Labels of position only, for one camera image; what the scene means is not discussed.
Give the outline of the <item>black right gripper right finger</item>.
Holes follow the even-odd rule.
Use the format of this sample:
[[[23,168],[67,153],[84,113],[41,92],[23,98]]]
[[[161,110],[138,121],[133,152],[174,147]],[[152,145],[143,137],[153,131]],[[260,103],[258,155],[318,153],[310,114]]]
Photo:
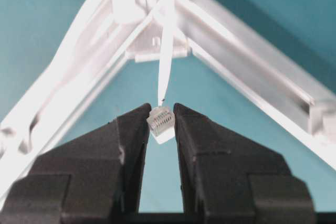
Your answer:
[[[314,223],[306,184],[283,156],[174,105],[183,208],[203,223]]]

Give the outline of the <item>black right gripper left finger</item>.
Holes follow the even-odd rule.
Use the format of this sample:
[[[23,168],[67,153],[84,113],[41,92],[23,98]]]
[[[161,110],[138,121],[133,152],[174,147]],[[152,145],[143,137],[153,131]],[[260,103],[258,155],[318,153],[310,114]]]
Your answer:
[[[115,223],[139,210],[151,106],[37,157],[11,187],[1,223]]]

